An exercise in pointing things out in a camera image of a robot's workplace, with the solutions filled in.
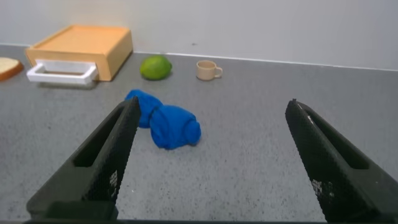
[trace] blue towel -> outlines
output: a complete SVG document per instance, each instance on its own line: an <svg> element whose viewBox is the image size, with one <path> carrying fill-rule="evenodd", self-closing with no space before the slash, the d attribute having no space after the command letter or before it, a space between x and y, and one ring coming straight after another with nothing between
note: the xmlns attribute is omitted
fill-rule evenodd
<svg viewBox="0 0 398 224"><path fill-rule="evenodd" d="M141 109L140 128L150 128L152 139L166 150L186 144L195 145L201 135L195 115L183 108L163 105L160 100L141 90L131 90L126 100L138 97Z"/></svg>

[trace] lime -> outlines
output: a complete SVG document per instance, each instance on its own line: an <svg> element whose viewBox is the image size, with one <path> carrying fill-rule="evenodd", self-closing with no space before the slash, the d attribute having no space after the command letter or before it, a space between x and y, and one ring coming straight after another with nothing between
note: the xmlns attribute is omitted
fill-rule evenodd
<svg viewBox="0 0 398 224"><path fill-rule="evenodd" d="M172 64L162 55L145 58L141 63L139 71L142 76L149 80L161 80L170 73Z"/></svg>

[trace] cup handle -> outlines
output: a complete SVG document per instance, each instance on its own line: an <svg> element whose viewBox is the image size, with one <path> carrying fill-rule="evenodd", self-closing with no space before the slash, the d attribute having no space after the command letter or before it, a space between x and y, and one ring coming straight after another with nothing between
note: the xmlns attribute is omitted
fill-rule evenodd
<svg viewBox="0 0 398 224"><path fill-rule="evenodd" d="M223 75L223 69L220 67L216 67L216 69L219 71L217 75L215 75L215 78L221 78Z"/></svg>

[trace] beige cup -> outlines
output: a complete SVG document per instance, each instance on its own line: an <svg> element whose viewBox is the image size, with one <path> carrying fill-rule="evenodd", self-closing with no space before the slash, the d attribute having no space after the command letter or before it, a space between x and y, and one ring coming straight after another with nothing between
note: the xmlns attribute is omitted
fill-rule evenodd
<svg viewBox="0 0 398 224"><path fill-rule="evenodd" d="M209 60L201 60L197 63L197 77L203 81L221 78L223 69L217 67L216 63Z"/></svg>

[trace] speckled countertop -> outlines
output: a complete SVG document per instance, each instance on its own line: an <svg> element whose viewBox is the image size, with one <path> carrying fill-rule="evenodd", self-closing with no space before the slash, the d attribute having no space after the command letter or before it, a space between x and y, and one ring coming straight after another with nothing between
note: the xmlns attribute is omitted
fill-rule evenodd
<svg viewBox="0 0 398 224"><path fill-rule="evenodd" d="M22 60L22 47L0 57ZM139 74L133 54L113 82L90 90L0 83L0 220L26 220L25 204L132 88L197 116L196 147L157 148L139 129L117 206L119 218L324 221L284 112L311 106L398 179L398 73L215 59L222 79L195 78L200 58L168 56L173 74Z"/></svg>

